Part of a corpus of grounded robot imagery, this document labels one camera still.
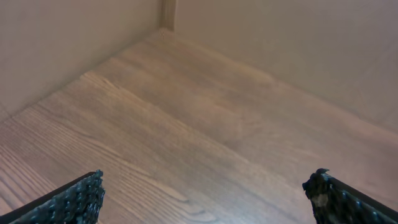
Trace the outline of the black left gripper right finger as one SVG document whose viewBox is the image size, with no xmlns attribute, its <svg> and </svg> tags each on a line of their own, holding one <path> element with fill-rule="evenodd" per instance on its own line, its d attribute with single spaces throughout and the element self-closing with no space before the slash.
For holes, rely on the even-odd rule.
<svg viewBox="0 0 398 224">
<path fill-rule="evenodd" d="M 302 184 L 317 224 L 397 224 L 397 212 L 320 168 Z"/>
</svg>

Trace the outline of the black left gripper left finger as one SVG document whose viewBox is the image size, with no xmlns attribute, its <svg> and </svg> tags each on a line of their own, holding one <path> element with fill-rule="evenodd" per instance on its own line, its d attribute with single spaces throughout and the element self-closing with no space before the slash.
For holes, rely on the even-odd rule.
<svg viewBox="0 0 398 224">
<path fill-rule="evenodd" d="M 96 224 L 105 195 L 103 172 L 89 172 L 1 216 L 1 224 Z"/>
</svg>

